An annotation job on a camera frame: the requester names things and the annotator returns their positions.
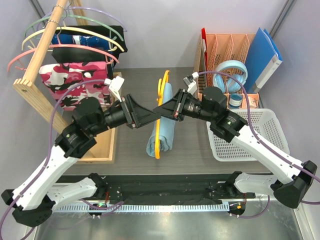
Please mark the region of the light blue trousers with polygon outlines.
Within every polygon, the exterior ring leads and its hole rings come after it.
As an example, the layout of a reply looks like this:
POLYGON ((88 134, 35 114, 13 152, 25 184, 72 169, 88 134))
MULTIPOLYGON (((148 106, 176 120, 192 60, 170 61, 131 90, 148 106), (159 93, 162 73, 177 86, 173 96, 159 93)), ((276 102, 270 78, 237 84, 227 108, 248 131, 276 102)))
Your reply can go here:
MULTIPOLYGON (((163 92, 163 103, 168 102, 172 97, 173 97, 172 85, 166 82, 164 86, 164 92, 163 92)), ((169 118, 162 117, 159 123, 160 123, 160 126, 159 126, 160 151, 166 152, 168 150, 172 150, 176 122, 169 118)), ((155 122, 152 134, 146 145, 146 152, 150 157, 155 157, 156 126, 157 126, 157 123, 155 122)))

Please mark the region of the orange plastic hanger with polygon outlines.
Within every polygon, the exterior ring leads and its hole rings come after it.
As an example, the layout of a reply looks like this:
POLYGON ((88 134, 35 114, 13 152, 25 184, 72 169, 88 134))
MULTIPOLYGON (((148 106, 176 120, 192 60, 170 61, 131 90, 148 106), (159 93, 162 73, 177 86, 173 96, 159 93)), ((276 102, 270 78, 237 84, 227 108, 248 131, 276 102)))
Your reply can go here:
MULTIPOLYGON (((165 90, 165 85, 166 83, 169 82, 169 70, 166 70, 164 72, 163 78, 160 78, 158 81, 158 87, 157 87, 157 102, 158 106, 163 104, 163 99, 164 99, 164 90, 165 90)), ((156 128, 155 128, 155 143, 154 143, 154 153, 155 153, 155 158, 158 160, 160 158, 160 119, 156 121, 156 128)))

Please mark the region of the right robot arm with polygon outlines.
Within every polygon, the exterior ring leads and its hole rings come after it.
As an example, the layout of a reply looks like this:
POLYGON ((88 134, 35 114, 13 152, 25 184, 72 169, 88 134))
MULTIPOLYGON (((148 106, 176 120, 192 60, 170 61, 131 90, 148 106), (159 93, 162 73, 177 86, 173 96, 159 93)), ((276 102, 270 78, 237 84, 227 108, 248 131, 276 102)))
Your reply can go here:
POLYGON ((201 100, 180 89, 154 111, 175 121, 191 117, 209 122, 215 136, 241 148, 268 168, 267 175, 234 172, 225 183, 226 194, 231 198, 242 193, 263 194, 295 209, 316 178, 316 164, 291 157, 257 134, 246 119, 227 109, 227 97, 218 87, 205 88, 201 100))

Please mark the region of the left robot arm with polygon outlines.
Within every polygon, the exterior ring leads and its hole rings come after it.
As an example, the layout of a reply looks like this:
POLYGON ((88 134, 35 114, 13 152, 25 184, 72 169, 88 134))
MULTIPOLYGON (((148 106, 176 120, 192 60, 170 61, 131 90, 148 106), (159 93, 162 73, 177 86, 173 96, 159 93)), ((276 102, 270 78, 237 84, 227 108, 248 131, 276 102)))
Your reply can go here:
POLYGON ((81 100, 73 111, 72 123, 56 138, 41 165, 22 185, 6 189, 1 194, 3 201, 13 210, 15 221, 34 228, 64 205, 84 198, 104 198, 108 185, 97 173, 56 191, 51 187, 97 143, 95 137, 98 134, 121 125, 140 128, 160 117, 160 114, 139 105, 130 94, 107 110, 102 110, 94 97, 81 100))

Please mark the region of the cream plastic hanger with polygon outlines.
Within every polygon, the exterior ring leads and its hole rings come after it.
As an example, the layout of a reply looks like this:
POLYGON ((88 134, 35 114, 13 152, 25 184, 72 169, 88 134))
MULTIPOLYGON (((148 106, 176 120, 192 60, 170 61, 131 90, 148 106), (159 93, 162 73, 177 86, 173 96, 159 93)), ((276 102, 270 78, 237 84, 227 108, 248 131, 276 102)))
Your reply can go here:
MULTIPOLYGON (((102 38, 103 40, 106 40, 112 44, 114 44, 118 49, 120 49, 122 52, 125 51, 125 49, 119 44, 117 43, 115 40, 109 38, 109 37, 106 37, 106 36, 103 36, 99 33, 96 33, 96 32, 93 32, 93 31, 90 31, 90 30, 86 30, 86 29, 82 29, 82 28, 77 28, 77 27, 70 27, 70 26, 66 26, 66 27, 62 27, 62 30, 70 30, 70 31, 74 31, 74 32, 79 32, 79 33, 84 33, 84 34, 87 34, 87 35, 90 35, 90 36, 94 36, 94 37, 98 37, 98 38, 102 38)), ((24 45, 27 41, 30 41, 33 37, 39 35, 39 34, 43 34, 45 32, 45 29, 41 29, 41 30, 38 30, 32 34, 30 34, 29 36, 27 36, 23 41, 22 41, 22 44, 21 44, 21 49, 23 50, 24 49, 24 45)))

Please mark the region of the black trousers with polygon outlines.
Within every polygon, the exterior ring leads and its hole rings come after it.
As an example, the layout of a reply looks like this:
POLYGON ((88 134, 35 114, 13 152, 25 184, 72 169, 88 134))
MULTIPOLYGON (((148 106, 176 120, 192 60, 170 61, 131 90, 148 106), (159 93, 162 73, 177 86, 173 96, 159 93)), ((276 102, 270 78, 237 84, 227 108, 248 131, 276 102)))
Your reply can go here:
MULTIPOLYGON (((105 37, 108 37, 108 38, 116 41, 118 44, 120 44, 124 48, 125 53, 128 51, 128 48, 125 43, 124 29, 120 25, 111 25, 111 27, 114 28, 116 31, 118 31, 122 35, 123 41, 114 32, 111 32, 109 29, 107 29, 101 25, 80 25, 80 26, 74 26, 74 27, 89 30, 89 31, 101 34, 105 37)), ((62 30, 61 32, 60 32, 60 30, 57 30, 56 33, 58 35, 68 34, 68 35, 79 35, 79 36, 92 36, 92 35, 89 35, 86 33, 81 33, 81 32, 76 32, 76 31, 71 31, 71 30, 62 30)), ((115 50, 115 52, 121 53, 122 51, 120 49, 118 49, 118 50, 115 50)))

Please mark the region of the pink camouflage trousers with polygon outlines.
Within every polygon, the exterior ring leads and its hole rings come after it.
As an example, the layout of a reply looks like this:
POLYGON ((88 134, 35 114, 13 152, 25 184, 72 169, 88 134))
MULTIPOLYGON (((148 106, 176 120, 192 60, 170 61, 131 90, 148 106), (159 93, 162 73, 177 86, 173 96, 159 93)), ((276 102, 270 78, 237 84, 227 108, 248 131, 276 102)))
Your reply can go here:
MULTIPOLYGON (((72 62, 44 65, 40 67, 39 74, 52 97, 58 101, 76 84, 111 79, 113 70, 105 61, 72 62)), ((60 106, 65 111, 72 111, 86 97, 96 98, 102 106, 109 106, 113 101, 107 85, 86 83, 71 90, 60 102, 60 106)))

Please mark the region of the dark grey trousers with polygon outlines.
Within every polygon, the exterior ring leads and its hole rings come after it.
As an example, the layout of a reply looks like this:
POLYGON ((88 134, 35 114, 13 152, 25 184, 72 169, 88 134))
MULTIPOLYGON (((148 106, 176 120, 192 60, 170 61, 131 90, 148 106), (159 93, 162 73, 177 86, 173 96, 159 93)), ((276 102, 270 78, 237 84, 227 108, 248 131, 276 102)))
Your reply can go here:
POLYGON ((95 70, 106 70, 109 77, 114 75, 115 62, 106 64, 107 60, 113 59, 102 53, 83 48, 58 47, 53 49, 52 56, 60 64, 59 67, 53 68, 58 69, 58 73, 68 73, 73 70, 92 73, 95 70))

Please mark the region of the pink plastic hanger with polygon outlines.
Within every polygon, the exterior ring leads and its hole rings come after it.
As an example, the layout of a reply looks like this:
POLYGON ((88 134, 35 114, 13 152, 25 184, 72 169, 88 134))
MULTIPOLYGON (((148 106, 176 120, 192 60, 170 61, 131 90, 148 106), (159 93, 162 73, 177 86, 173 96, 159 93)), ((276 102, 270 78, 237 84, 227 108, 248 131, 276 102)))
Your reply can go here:
POLYGON ((116 56, 97 48, 72 44, 52 44, 52 56, 59 64, 62 63, 89 63, 107 62, 108 64, 119 63, 116 56))

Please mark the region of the green plastic hanger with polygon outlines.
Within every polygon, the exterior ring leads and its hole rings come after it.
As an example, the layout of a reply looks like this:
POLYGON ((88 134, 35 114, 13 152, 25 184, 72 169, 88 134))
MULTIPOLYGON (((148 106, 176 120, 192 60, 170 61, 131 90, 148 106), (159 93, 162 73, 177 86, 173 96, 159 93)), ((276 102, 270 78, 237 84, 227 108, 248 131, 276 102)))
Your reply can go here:
MULTIPOLYGON (((30 28, 33 28, 33 26, 34 26, 35 24, 38 24, 38 23, 43 22, 43 21, 45 21, 45 20, 49 20, 50 17, 51 17, 50 15, 44 16, 44 17, 42 17, 42 18, 34 21, 33 23, 31 23, 31 24, 26 28, 26 30, 25 30, 25 32, 24 32, 24 36, 25 36, 25 37, 27 36, 28 30, 29 30, 30 28)), ((102 22, 100 22, 100 21, 98 21, 98 20, 95 20, 95 19, 92 19, 92 18, 89 18, 89 17, 86 17, 86 16, 81 16, 81 15, 68 15, 68 16, 66 16, 66 17, 67 17, 67 18, 74 18, 74 19, 77 19, 77 20, 78 20, 78 19, 82 19, 82 20, 87 20, 87 21, 90 21, 90 22, 94 22, 94 23, 96 23, 96 24, 98 24, 98 25, 100 25, 100 26, 105 27, 106 29, 110 30, 111 32, 115 33, 122 41, 124 41, 123 36, 122 36, 117 30, 115 30, 113 27, 111 27, 111 26, 109 26, 109 25, 106 25, 106 24, 104 24, 104 23, 102 23, 102 22)))

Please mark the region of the purple plastic hanger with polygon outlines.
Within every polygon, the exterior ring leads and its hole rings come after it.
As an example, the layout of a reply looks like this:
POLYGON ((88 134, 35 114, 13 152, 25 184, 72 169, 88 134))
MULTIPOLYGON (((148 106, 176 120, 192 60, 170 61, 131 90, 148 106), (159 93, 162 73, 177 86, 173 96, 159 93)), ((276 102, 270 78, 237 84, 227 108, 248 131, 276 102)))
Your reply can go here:
MULTIPOLYGON (((116 22, 118 22, 122 27, 123 27, 123 31, 124 32, 128 32, 127 28, 125 27, 124 23, 118 19, 117 17, 111 15, 110 13, 107 13, 105 11, 102 11, 102 10, 99 10, 99 9, 96 9, 96 8, 92 8, 92 7, 83 7, 83 6, 70 6, 68 8, 65 9, 66 10, 66 13, 64 13, 64 15, 62 14, 63 17, 70 17, 70 18, 73 18, 72 15, 69 13, 69 10, 88 10, 88 11, 94 11, 94 12, 97 12, 97 13, 101 13, 103 15, 106 15, 112 19, 114 19, 116 22)), ((44 15, 44 17, 48 17, 48 16, 51 16, 53 10, 50 11, 49 13, 47 13, 46 15, 44 15)), ((80 25, 80 26, 87 26, 88 25, 88 22, 87 20, 76 20, 76 22, 80 25)))

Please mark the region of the blue patterned trousers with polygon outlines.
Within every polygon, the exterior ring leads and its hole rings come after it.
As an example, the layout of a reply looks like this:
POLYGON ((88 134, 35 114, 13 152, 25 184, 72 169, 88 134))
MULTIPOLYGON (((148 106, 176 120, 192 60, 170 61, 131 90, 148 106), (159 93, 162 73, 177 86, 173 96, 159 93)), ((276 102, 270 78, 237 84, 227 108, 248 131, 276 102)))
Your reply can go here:
POLYGON ((52 38, 51 43, 52 44, 59 44, 59 43, 75 44, 75 45, 81 45, 81 46, 88 46, 92 48, 101 48, 109 52, 113 52, 119 49, 115 44, 97 36, 55 34, 52 38))

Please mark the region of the blue white small jar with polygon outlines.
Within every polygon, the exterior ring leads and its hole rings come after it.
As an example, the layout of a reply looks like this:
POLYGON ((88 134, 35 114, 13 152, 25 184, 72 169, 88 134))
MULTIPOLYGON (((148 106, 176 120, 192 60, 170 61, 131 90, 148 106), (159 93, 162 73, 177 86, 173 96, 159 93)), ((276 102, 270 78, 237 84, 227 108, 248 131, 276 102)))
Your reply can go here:
POLYGON ((232 93, 229 96, 228 106, 230 109, 239 109, 242 106, 243 95, 239 93, 232 93))

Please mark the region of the orange desk file organizer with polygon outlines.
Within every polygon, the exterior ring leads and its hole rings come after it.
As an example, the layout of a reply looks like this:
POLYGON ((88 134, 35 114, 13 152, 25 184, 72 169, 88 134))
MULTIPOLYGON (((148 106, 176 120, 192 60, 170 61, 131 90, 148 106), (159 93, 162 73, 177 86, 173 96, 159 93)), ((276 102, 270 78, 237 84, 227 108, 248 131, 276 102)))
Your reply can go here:
MULTIPOLYGON (((216 67, 228 60, 237 60, 245 63, 249 47, 255 37, 254 33, 239 33, 239 34, 226 34, 226 33, 206 33, 206 49, 207 49, 207 70, 204 69, 204 54, 202 48, 202 37, 201 34, 197 41, 197 47, 195 52, 194 60, 194 72, 203 71, 213 71, 216 67)), ((234 75, 241 74, 242 72, 236 68, 229 68, 223 70, 223 72, 234 75)), ((228 77, 222 76, 225 93, 227 97, 227 107, 229 104, 229 98, 231 93, 227 86, 228 77)), ((206 87, 213 86, 213 74, 208 73, 204 76, 200 76, 197 80, 197 91, 195 92, 195 97, 197 99, 202 98, 203 90, 206 87)), ((255 98, 257 100, 257 108, 259 107, 259 94, 258 93, 248 93, 249 97, 255 98)))

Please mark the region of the red folder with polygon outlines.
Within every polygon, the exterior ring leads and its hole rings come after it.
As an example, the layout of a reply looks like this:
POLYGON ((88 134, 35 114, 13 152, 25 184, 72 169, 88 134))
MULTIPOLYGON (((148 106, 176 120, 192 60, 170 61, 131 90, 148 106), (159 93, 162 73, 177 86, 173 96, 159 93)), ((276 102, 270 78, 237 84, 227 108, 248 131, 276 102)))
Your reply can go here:
POLYGON ((201 42, 202 42, 202 50, 203 50, 203 58, 204 58, 204 70, 207 70, 208 64, 208 54, 207 54, 207 37, 206 37, 206 29, 203 27, 201 29, 201 42))

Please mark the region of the white plastic basket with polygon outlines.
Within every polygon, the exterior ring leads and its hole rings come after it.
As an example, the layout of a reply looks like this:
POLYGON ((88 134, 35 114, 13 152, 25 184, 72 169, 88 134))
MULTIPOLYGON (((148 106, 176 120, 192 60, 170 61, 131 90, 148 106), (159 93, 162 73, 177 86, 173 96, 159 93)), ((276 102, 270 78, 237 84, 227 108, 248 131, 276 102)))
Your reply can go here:
MULTIPOLYGON (((288 142, 276 114, 267 108, 250 110, 250 119, 254 130, 267 141, 290 154, 288 142)), ((253 158, 243 149, 215 136, 210 130, 211 123, 206 123, 210 148, 214 159, 219 162, 252 162, 253 158)))

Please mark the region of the blue folder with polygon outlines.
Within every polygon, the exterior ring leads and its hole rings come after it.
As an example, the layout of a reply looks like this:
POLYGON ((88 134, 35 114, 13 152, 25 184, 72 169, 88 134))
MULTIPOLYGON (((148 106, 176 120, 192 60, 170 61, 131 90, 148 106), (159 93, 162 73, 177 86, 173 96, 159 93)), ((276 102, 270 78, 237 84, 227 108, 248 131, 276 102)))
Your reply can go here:
POLYGON ((248 72, 244 84, 246 92, 258 93, 282 62, 281 53, 268 31, 259 28, 250 44, 245 61, 248 72))

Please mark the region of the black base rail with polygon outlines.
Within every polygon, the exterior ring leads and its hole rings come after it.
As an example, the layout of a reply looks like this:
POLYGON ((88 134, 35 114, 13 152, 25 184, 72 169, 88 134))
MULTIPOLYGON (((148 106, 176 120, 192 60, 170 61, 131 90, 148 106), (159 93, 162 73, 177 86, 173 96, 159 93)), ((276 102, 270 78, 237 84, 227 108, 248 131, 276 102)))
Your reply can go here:
POLYGON ((223 200, 254 199, 225 186, 230 174, 108 175, 99 200, 115 204, 187 206, 219 204, 223 200))

